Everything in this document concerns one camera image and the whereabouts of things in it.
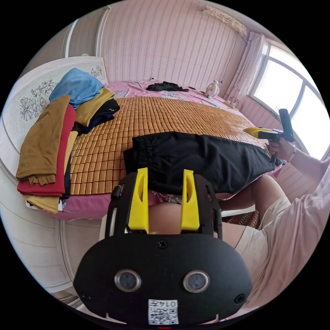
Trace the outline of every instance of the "screw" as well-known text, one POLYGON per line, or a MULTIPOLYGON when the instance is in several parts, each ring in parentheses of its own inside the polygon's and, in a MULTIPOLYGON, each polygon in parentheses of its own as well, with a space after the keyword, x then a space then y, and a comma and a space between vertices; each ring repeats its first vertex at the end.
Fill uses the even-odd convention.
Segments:
POLYGON ((166 249, 167 246, 168 246, 168 243, 164 240, 161 240, 157 243, 157 246, 160 248, 160 249, 166 249))
POLYGON ((244 301, 245 299, 245 295, 244 294, 240 294, 238 295, 235 299, 234 299, 234 303, 236 304, 240 304, 242 301, 244 301))

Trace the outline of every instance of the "handheld device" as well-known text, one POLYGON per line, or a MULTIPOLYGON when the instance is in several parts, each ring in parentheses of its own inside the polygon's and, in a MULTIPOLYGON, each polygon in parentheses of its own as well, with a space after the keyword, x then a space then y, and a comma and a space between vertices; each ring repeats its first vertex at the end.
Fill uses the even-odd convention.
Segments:
POLYGON ((104 239, 87 251, 74 279, 82 302, 101 317, 148 329, 235 314, 252 282, 240 254, 222 240, 211 184, 184 170, 181 234, 158 235, 149 233, 147 177, 139 169, 113 190, 104 239))
MULTIPOLYGON (((279 142, 281 138, 289 142, 294 142, 293 129, 291 125, 291 119, 287 109, 280 109, 278 111, 283 130, 266 129, 261 127, 249 127, 244 129, 244 132, 252 135, 257 139, 269 140, 279 142)), ((276 154, 272 155, 271 162, 274 163, 276 154)))

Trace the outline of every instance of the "sticker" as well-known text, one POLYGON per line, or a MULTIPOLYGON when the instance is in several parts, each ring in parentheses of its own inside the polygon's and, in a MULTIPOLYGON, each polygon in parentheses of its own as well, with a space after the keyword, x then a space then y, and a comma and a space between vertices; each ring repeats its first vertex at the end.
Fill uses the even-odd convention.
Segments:
POLYGON ((148 320, 153 325, 179 324, 177 300, 148 300, 148 320))

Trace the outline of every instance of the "bed headboard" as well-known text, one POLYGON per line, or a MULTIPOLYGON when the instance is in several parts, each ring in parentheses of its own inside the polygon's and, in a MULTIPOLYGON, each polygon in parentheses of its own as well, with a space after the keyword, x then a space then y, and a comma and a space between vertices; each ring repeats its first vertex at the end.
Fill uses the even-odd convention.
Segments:
POLYGON ((0 159, 15 176, 21 145, 31 126, 49 104, 49 95, 72 68, 108 82, 102 57, 77 56, 45 63, 21 77, 13 86, 0 120, 0 159))

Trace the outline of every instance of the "leg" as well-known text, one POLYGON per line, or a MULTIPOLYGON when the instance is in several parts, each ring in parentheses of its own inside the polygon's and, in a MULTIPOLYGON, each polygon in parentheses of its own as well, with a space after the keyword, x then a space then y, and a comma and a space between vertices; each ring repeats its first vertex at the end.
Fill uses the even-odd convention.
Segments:
POLYGON ((262 219, 268 207, 281 197, 285 194, 279 184, 269 175, 263 175, 233 198, 219 203, 223 211, 245 209, 255 204, 262 219))

